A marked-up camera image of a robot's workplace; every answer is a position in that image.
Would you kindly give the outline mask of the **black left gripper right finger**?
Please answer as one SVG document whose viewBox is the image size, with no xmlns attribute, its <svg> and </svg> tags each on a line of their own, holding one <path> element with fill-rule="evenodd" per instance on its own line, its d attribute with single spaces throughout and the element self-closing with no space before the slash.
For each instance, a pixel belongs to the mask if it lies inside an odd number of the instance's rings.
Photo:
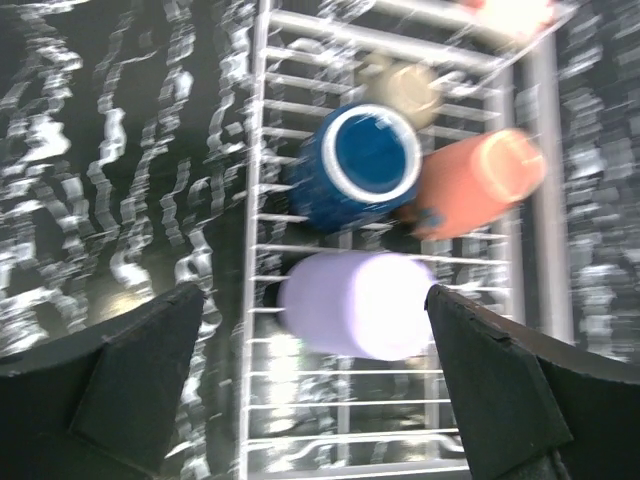
<svg viewBox="0 0 640 480">
<path fill-rule="evenodd" d="M 473 478 L 638 478 L 638 367 L 441 285 L 425 308 Z"/>
</svg>

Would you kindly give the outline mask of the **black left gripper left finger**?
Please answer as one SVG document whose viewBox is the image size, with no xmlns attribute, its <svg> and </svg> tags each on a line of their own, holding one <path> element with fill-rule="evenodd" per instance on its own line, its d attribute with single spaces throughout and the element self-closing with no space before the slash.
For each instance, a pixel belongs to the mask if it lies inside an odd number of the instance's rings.
<svg viewBox="0 0 640 480">
<path fill-rule="evenodd" d="M 1 360 L 4 479 L 154 479 L 201 325 L 187 282 Z"/>
</svg>

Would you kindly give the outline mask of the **salmon pink floral mug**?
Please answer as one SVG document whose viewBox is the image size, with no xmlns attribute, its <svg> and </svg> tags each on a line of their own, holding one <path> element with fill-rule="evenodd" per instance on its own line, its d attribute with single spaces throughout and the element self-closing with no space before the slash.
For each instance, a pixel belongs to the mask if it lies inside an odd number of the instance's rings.
<svg viewBox="0 0 640 480">
<path fill-rule="evenodd" d="M 394 216 L 419 239 L 459 237 L 488 225 L 542 183 L 547 162 L 519 129 L 501 129 L 424 157 L 416 197 Z"/>
</svg>

